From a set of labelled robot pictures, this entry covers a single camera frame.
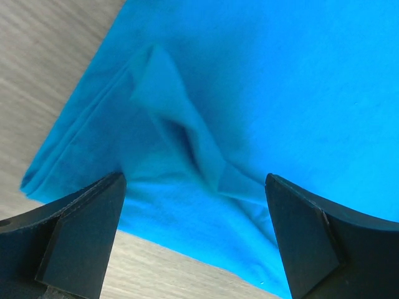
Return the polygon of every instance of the wooden surface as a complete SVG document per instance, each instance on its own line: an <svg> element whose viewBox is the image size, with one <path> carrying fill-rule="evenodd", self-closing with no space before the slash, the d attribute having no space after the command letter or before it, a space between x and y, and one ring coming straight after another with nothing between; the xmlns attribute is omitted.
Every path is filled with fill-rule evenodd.
<svg viewBox="0 0 399 299"><path fill-rule="evenodd" d="M39 206L20 180L124 0L0 1L0 219ZM275 298L118 232L102 298Z"/></svg>

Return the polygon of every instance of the blue cloth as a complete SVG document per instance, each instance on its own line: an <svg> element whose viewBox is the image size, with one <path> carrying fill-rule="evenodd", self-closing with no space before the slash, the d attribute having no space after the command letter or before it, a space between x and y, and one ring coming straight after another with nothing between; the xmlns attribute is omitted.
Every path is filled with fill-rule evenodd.
<svg viewBox="0 0 399 299"><path fill-rule="evenodd" d="M399 220L398 5L128 0L21 189L121 170L120 229L289 298L267 173Z"/></svg>

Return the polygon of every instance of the black plastic part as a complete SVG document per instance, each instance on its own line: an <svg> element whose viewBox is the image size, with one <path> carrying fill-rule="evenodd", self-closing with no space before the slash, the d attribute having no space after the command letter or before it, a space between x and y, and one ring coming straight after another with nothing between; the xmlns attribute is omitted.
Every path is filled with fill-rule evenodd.
<svg viewBox="0 0 399 299"><path fill-rule="evenodd" d="M48 290L99 298L125 190L123 175L113 173L1 221L0 298L47 298Z"/></svg>
<svg viewBox="0 0 399 299"><path fill-rule="evenodd" d="M273 174L266 195L293 299L399 298L399 223Z"/></svg>

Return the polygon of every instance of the gray wooden floor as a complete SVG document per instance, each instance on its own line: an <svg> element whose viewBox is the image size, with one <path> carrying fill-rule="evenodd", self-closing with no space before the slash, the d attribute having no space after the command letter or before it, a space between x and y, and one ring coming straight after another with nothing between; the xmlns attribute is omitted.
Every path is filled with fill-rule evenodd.
<svg viewBox="0 0 399 299"><path fill-rule="evenodd" d="M31 159L124 0L0 1L0 219L39 206L18 191ZM122 232L102 298L275 298Z"/></svg>

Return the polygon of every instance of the cloth fold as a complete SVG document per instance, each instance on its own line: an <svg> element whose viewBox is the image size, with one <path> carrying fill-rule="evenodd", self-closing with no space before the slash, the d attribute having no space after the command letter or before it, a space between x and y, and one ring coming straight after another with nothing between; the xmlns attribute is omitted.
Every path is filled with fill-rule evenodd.
<svg viewBox="0 0 399 299"><path fill-rule="evenodd" d="M21 189L46 203L123 171L120 229L289 298L267 173L399 220L397 15L127 0Z"/></svg>

